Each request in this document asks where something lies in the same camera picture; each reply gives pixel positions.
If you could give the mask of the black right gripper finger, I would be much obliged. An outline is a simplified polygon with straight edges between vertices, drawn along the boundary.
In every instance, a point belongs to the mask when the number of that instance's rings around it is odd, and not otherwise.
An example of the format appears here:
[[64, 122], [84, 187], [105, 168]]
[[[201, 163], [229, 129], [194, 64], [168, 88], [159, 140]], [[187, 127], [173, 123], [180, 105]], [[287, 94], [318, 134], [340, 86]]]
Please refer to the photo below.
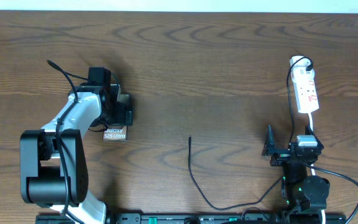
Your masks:
[[313, 130], [311, 129], [310, 126], [305, 127], [305, 134], [314, 136], [314, 132], [313, 132]]
[[273, 137], [273, 130], [272, 130], [271, 125], [267, 126], [264, 148], [265, 149], [275, 149], [275, 140]]

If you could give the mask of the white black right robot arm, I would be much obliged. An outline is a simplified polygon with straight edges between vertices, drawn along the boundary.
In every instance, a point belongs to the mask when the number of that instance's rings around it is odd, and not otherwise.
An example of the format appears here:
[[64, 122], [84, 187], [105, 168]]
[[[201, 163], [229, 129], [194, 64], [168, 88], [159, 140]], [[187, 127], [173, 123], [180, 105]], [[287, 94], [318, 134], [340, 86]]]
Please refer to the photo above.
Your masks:
[[282, 168], [282, 197], [287, 200], [289, 209], [297, 213], [319, 213], [327, 207], [329, 181], [307, 172], [323, 149], [321, 141], [309, 126], [305, 128], [305, 134], [297, 136], [296, 141], [286, 149], [276, 146], [272, 127], [267, 127], [262, 155], [270, 157], [271, 166]]

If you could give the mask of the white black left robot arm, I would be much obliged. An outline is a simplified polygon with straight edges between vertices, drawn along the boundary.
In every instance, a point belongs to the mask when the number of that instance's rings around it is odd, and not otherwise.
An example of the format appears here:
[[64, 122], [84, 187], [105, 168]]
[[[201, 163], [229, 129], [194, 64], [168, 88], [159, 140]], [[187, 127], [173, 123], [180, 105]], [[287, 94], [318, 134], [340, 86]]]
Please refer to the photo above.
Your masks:
[[38, 215], [36, 223], [114, 223], [108, 206], [89, 190], [83, 138], [102, 125], [133, 124], [131, 96], [121, 93], [112, 72], [89, 68], [88, 77], [73, 85], [68, 101], [49, 123], [20, 137], [21, 197], [25, 203], [56, 211]]

